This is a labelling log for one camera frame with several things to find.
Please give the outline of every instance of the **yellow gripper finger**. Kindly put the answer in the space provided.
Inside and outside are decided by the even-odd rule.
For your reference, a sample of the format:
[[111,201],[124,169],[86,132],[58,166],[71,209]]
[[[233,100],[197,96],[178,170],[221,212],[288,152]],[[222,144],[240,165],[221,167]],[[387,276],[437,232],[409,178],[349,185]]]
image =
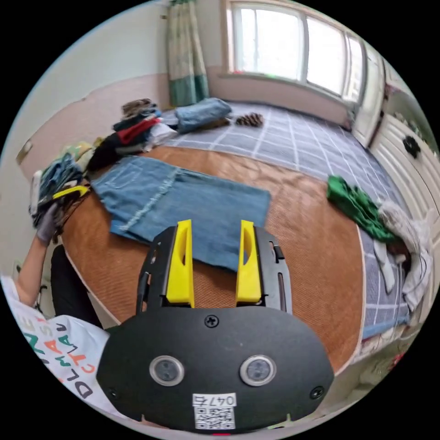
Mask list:
[[189,304],[194,308],[193,240],[191,220],[177,223],[176,238],[171,254],[171,264],[166,289],[170,304]]
[[258,303],[261,299],[261,284],[257,256],[257,242],[253,222],[242,220],[240,257],[237,271],[236,305]]

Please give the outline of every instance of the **pink wall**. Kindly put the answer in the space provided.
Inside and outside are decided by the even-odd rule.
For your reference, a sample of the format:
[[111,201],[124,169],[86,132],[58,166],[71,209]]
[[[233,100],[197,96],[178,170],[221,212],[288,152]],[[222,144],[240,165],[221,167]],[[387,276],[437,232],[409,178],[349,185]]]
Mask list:
[[311,90],[272,80],[221,77],[221,67],[209,67],[207,74],[210,92],[218,98],[265,102],[319,116],[339,125],[347,123],[344,104]]
[[[220,67],[209,67],[207,74],[211,95],[221,99],[266,102],[338,124],[347,120],[342,104],[313,91],[280,82],[220,77]],[[33,147],[21,164],[25,177],[30,180],[35,171],[44,169],[63,146],[78,141],[92,143],[99,136],[109,135],[112,125],[121,118],[121,106],[139,98],[151,98],[161,109],[167,109],[167,74],[115,82],[60,110],[31,137]]]
[[168,75],[118,81],[57,112],[30,139],[33,147],[21,164],[25,177],[30,180],[35,171],[44,169],[63,146],[79,141],[92,143],[97,137],[111,134],[112,125],[121,119],[121,106],[140,98],[151,98],[160,108],[168,108]]

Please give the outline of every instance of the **woven mat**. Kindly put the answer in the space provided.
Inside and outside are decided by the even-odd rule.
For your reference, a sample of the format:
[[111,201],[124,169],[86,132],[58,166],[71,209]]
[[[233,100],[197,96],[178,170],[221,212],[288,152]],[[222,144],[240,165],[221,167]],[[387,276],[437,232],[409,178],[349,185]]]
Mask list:
[[[270,191],[266,230],[278,237],[291,276],[294,313],[321,338],[335,372],[352,356],[362,325],[363,261],[356,225],[326,199],[326,182],[232,154],[159,147],[148,154],[175,166]],[[148,247],[109,233],[110,216],[91,193],[62,236],[86,285],[123,322],[135,313]],[[194,262],[198,308],[234,307],[235,274]]]

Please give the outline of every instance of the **black pants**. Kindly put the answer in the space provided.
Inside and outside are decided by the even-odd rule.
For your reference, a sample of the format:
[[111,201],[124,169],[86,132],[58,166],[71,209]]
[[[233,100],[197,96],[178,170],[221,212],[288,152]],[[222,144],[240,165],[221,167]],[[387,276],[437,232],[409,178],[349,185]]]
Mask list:
[[72,316],[102,328],[87,289],[67,259],[64,246],[54,249],[51,263],[50,283],[55,315]]

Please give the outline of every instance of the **green striped curtain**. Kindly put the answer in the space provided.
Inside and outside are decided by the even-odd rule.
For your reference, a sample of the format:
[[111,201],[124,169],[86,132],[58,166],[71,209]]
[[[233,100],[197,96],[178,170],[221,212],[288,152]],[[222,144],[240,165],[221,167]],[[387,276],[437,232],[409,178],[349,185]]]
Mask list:
[[168,13],[170,104],[183,107],[209,96],[195,0],[173,0]]

